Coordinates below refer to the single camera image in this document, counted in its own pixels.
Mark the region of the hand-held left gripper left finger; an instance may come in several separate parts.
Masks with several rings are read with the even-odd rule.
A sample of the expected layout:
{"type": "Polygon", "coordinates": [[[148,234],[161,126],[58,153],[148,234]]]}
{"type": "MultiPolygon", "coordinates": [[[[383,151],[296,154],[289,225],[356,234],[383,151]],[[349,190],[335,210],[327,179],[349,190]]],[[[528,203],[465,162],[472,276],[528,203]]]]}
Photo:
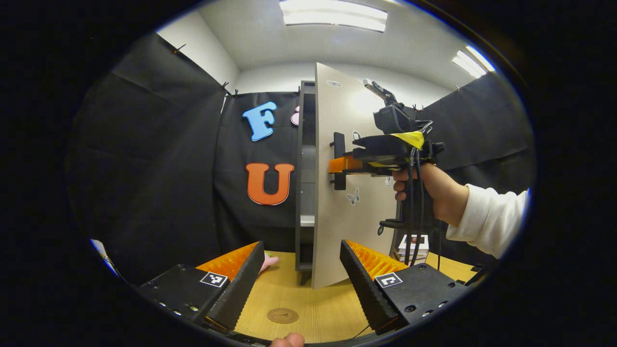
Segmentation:
{"type": "Polygon", "coordinates": [[[265,261],[262,241],[198,267],[178,264],[140,286],[150,301],[198,326],[234,330],[265,261]]]}

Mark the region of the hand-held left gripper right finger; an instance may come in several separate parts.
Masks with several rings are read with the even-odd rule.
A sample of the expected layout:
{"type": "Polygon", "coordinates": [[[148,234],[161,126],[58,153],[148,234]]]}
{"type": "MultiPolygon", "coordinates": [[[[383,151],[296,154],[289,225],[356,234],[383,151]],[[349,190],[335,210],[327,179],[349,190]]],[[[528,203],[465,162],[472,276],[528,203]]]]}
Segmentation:
{"type": "Polygon", "coordinates": [[[340,260],[375,334],[429,321],[470,289],[428,264],[406,266],[350,240],[341,241],[340,260]]]}

